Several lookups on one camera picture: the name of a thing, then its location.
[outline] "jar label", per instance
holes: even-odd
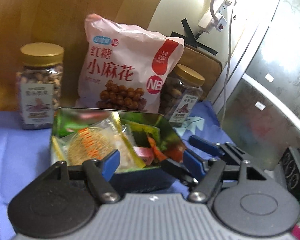
[[[53,84],[21,84],[21,108],[25,124],[53,123]]]
[[[198,101],[198,98],[199,97],[185,94],[170,117],[169,122],[183,123],[190,114],[190,110],[194,104]]]

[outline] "red circle logo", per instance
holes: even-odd
[[[147,90],[150,94],[157,94],[161,91],[163,81],[158,76],[151,76],[147,81]]]
[[[111,45],[114,46],[114,47],[118,46],[118,44],[119,44],[119,40],[118,39],[113,39],[111,41]]]

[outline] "wooden wall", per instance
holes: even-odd
[[[62,101],[77,98],[77,81],[88,43],[84,19],[97,13],[118,23],[147,28],[160,0],[0,0],[0,110],[15,110],[19,48],[51,42],[65,48]]]

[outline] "green snack packet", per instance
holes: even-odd
[[[160,143],[160,129],[158,127],[141,124],[129,120],[121,120],[122,124],[128,124],[138,146],[149,147],[146,133],[150,134],[157,144]]]

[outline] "blue tablecloth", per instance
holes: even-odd
[[[231,141],[220,129],[210,102],[197,103],[189,119],[176,131],[186,144],[192,134],[211,142]],[[50,133],[50,129],[22,130],[17,112],[0,112],[0,240],[15,234],[7,216],[10,200],[50,165]],[[203,158],[209,157],[195,151]],[[160,192],[180,192],[185,196],[187,188],[175,182]]]

